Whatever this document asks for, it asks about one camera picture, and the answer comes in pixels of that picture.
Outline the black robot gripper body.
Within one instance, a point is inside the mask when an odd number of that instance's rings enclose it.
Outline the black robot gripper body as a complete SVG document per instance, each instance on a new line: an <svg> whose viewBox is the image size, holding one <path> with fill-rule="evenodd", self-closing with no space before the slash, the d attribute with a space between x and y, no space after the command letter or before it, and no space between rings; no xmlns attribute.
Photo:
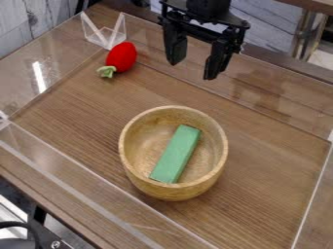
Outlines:
<svg viewBox="0 0 333 249"><path fill-rule="evenodd" d="M225 40L235 53L240 52L249 23L229 12L231 0L158 0L161 15L158 25L167 19L176 23L197 40L211 43Z"/></svg>

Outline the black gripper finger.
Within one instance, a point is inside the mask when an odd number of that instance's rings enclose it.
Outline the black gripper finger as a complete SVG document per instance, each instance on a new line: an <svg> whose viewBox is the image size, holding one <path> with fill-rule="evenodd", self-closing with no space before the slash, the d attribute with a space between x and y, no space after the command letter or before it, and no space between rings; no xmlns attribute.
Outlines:
<svg viewBox="0 0 333 249"><path fill-rule="evenodd" d="M187 53L187 37L180 26L169 20L162 20L165 59L171 65L179 63Z"/></svg>
<svg viewBox="0 0 333 249"><path fill-rule="evenodd" d="M232 48L225 40L216 39L212 42L211 54L205 60L204 66L204 80L212 80L217 74L224 71L229 58L232 55Z"/></svg>

